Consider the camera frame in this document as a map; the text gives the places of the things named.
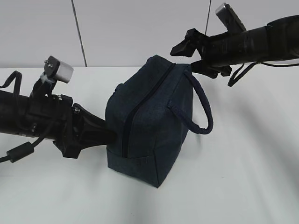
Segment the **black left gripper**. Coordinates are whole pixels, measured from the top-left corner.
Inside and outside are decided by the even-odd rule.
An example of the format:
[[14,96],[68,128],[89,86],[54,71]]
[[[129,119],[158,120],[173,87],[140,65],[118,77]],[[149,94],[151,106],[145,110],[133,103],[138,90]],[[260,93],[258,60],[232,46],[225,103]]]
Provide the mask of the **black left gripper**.
[[32,147],[48,139],[65,158],[77,159],[81,150],[109,145],[117,138],[117,134],[107,128],[105,120],[81,105],[74,105],[73,99],[66,95],[31,99],[28,117],[36,126],[37,139],[31,143]]

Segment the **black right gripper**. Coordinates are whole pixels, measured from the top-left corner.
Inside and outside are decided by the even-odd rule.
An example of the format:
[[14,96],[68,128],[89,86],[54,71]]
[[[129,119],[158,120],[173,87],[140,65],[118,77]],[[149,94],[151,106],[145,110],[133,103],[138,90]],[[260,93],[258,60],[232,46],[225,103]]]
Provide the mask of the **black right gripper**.
[[232,68],[221,58],[228,52],[228,48],[222,46],[228,37],[230,37],[228,32],[207,36],[192,28],[187,31],[185,39],[171,49],[170,55],[193,56],[197,50],[201,60],[190,64],[193,73],[209,78],[217,78],[218,74],[228,77],[231,75]]

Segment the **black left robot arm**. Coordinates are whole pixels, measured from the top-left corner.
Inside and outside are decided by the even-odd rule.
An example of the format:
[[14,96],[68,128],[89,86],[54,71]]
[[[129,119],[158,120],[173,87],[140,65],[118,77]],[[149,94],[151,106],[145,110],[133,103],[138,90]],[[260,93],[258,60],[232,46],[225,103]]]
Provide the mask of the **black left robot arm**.
[[116,141],[116,133],[107,128],[105,120],[66,95],[16,98],[12,93],[1,91],[0,131],[36,139],[7,151],[11,162],[33,153],[44,139],[52,140],[63,157],[72,159],[78,158],[83,149]]

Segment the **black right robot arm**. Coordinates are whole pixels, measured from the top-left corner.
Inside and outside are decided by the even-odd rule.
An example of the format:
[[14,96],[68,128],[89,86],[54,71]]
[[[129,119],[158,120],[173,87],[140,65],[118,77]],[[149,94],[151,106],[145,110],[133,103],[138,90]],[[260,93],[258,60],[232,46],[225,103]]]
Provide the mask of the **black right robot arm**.
[[232,66],[245,63],[289,61],[299,57],[298,15],[277,19],[267,25],[246,30],[237,18],[221,18],[227,31],[207,36],[189,29],[184,40],[171,49],[171,56],[192,57],[198,51],[201,60],[191,63],[194,73],[210,78],[230,76]]

